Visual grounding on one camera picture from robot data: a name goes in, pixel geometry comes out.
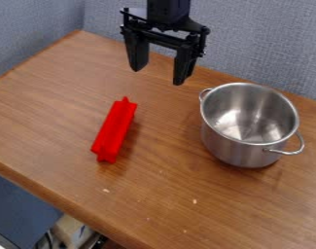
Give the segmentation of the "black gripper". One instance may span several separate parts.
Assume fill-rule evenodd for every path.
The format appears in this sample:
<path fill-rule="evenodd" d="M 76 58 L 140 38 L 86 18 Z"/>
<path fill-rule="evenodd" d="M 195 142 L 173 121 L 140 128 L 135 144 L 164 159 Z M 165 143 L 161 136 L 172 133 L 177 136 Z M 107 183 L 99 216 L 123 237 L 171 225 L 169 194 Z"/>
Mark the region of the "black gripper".
<path fill-rule="evenodd" d="M 211 30 L 191 18 L 192 0 L 148 0 L 145 8 L 124 7 L 124 22 L 141 20 L 149 29 L 160 31 L 173 30 L 189 32 L 200 37 L 200 57 L 206 55 L 206 39 Z M 139 72 L 149 63 L 151 44 L 147 37 L 125 28 L 123 31 L 129 65 Z M 177 49 L 175 57 L 173 84 L 181 86 L 192 76 L 197 63 L 193 46 L 184 45 Z"/>

